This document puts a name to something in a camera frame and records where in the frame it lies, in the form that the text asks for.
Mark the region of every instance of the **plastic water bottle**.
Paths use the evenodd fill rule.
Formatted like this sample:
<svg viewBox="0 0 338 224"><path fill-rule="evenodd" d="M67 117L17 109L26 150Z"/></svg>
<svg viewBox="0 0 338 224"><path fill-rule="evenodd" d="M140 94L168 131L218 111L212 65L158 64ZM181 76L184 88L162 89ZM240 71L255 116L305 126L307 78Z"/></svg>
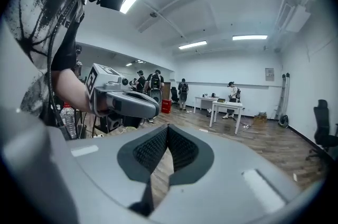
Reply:
<svg viewBox="0 0 338 224"><path fill-rule="evenodd" d="M74 109L72 109L70 105L65 102L63 109L60 112L60 115L72 139L76 139L77 136L74 122Z"/></svg>

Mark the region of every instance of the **black office chair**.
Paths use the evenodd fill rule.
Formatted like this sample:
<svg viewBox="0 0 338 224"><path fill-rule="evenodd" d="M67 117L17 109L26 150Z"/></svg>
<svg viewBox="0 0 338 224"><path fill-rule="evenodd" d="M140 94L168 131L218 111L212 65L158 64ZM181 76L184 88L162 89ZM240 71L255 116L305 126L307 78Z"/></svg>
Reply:
<svg viewBox="0 0 338 224"><path fill-rule="evenodd" d="M317 122L317 131L315 133L316 144L322 146L327 152L330 147L338 146L338 137L329 135L330 133L330 122L328 120L328 108L326 100L318 100L318 107L314 107L313 111L315 113L316 122ZM309 155L306 160L309 160L311 157L321 157L326 156L325 152L318 149L312 149L309 153L314 153Z"/></svg>
<svg viewBox="0 0 338 224"><path fill-rule="evenodd" d="M171 87L171 100L173 101L173 103L178 103L179 102L179 97L177 95L177 90L176 87Z"/></svg>

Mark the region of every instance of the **white desk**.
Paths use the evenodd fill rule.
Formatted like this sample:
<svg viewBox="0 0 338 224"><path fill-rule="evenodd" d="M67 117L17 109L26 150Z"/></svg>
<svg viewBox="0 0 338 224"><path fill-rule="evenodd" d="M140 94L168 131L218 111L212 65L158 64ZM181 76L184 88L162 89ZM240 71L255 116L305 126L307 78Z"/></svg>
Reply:
<svg viewBox="0 0 338 224"><path fill-rule="evenodd" d="M214 121L214 123L216 122L219 107L234 109L235 111L238 109L238 118L237 118L237 122L236 122L236 129L234 131L234 133L237 134L239 122L241 121L243 104L242 103L233 103L233 102L224 102L224 103L220 103L220 102L217 102L217 101L212 102L212 110L211 110L211 118L210 118L209 127L212 127L212 120Z"/></svg>
<svg viewBox="0 0 338 224"><path fill-rule="evenodd" d="M214 102L215 100L218 100L218 97L200 97L200 96L196 96L196 97L195 97L195 105L194 105L194 114L195 114L195 112L196 112L197 99L200 99L201 102L202 102L203 100Z"/></svg>

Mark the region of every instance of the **wooden floor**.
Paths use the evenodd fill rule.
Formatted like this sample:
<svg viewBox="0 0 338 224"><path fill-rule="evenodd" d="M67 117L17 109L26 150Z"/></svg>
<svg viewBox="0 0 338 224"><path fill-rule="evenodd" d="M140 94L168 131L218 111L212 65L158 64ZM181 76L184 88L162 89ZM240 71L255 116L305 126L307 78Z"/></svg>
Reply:
<svg viewBox="0 0 338 224"><path fill-rule="evenodd" d="M170 114L160 113L154 119L153 124L144 123L140 128L170 123L195 129L205 129L215 135L241 142L286 172L290 178L296 180L296 183L302 189L325 176L327 170L325 163L317 157L306 161L305 157L312 147L290 129L281 128L274 121L268 121L263 125L251 125L253 119L242 116L241 123L251 125L251 127L246 129L240 125L237 135L234 135L235 121L222 119L221 116L222 114L218 114L217 122L209 128L210 118L206 117L205 110L197 110L196 114L192 112L187 114L179 111L176 106L172 106ZM88 129L88 138L91 137L93 119L93 115L87 114L85 124ZM135 129L120 127L109 135L123 135L130 131L135 131ZM96 129L95 133L104 134ZM172 173L173 161L170 151L167 150L151 178L155 206L165 197L168 190L168 177Z"/></svg>

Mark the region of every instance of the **ladder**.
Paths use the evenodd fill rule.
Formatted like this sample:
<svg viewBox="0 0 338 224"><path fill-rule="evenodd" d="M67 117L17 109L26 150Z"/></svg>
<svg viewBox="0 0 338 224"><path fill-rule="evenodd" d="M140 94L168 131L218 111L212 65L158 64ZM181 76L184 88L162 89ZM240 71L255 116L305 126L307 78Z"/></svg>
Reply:
<svg viewBox="0 0 338 224"><path fill-rule="evenodd" d="M289 88L290 88L290 74L286 73L282 75L282 85L281 85L281 93L280 99L278 103L278 107L276 110L275 120L279 120L281 116L283 116L286 112L287 108L287 100L289 98Z"/></svg>

